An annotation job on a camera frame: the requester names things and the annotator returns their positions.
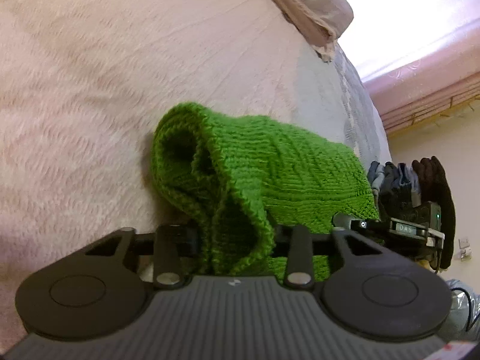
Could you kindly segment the green knitted sweater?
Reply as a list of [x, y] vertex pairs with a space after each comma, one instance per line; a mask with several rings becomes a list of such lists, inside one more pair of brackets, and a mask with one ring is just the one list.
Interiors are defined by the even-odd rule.
[[151, 149], [158, 192], [200, 228], [196, 272], [275, 275], [276, 226], [327, 234], [332, 218], [378, 216], [354, 152], [267, 116], [231, 117], [197, 103], [174, 106], [159, 122]]

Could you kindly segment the stack of folded dark clothes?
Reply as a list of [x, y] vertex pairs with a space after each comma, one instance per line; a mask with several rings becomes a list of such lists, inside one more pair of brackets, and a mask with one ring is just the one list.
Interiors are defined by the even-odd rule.
[[405, 163], [371, 162], [368, 182], [381, 217], [402, 219], [416, 215], [420, 224], [439, 225], [443, 249], [434, 268], [447, 270], [452, 264], [456, 235], [456, 211], [446, 171], [435, 156]]

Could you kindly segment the pink curtain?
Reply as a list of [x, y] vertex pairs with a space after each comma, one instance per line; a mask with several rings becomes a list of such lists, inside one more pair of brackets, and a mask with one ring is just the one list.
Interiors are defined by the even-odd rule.
[[339, 44], [388, 133], [479, 94], [479, 0], [347, 0]]

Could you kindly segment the beige folded blanket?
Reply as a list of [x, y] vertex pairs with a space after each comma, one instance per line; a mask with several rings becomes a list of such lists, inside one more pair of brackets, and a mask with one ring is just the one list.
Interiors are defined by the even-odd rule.
[[335, 58], [338, 38], [354, 19], [347, 0], [272, 0], [321, 59]]

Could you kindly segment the wall power socket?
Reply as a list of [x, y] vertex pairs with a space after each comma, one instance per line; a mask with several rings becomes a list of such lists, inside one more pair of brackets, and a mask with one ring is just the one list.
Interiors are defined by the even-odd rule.
[[472, 256], [470, 240], [467, 237], [459, 239], [459, 259], [460, 261], [469, 260]]

